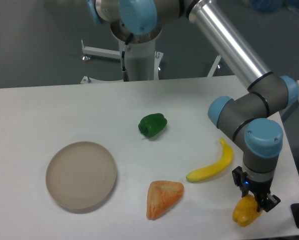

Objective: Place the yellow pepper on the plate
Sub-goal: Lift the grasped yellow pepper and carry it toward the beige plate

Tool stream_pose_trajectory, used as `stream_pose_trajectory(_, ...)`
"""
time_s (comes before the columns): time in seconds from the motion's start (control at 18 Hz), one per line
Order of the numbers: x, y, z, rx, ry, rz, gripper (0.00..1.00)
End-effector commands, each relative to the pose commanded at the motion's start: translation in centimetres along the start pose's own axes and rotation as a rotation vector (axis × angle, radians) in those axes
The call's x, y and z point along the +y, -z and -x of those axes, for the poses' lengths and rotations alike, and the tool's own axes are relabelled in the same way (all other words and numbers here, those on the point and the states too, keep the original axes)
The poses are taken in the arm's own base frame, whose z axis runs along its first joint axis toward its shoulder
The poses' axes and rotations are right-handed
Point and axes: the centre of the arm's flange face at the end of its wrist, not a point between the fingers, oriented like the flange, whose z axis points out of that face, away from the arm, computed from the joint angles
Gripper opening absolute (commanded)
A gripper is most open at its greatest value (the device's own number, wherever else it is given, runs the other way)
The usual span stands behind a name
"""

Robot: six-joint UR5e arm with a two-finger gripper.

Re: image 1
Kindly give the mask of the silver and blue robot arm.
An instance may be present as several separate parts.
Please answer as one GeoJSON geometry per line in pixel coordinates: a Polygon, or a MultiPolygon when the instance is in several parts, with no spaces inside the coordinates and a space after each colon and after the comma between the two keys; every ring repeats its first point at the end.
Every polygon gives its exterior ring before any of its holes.
{"type": "Polygon", "coordinates": [[[186,16],[199,27],[248,91],[237,100],[221,96],[208,109],[213,124],[243,151],[234,183],[243,196],[254,195],[260,211],[279,204],[270,186],[283,133],[269,117],[297,100],[296,82],[271,72],[212,0],[89,0],[87,8],[95,23],[110,23],[120,41],[126,82],[154,79],[154,51],[138,45],[154,41],[164,24],[186,16]]]}

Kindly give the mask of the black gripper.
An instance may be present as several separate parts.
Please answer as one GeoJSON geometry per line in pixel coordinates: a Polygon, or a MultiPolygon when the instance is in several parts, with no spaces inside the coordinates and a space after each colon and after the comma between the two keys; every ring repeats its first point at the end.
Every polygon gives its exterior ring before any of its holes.
{"type": "Polygon", "coordinates": [[[257,202],[257,212],[269,212],[277,206],[281,200],[276,195],[272,195],[270,187],[274,177],[274,170],[258,173],[248,167],[236,167],[232,171],[234,184],[240,188],[241,197],[245,197],[251,192],[257,202]]]}

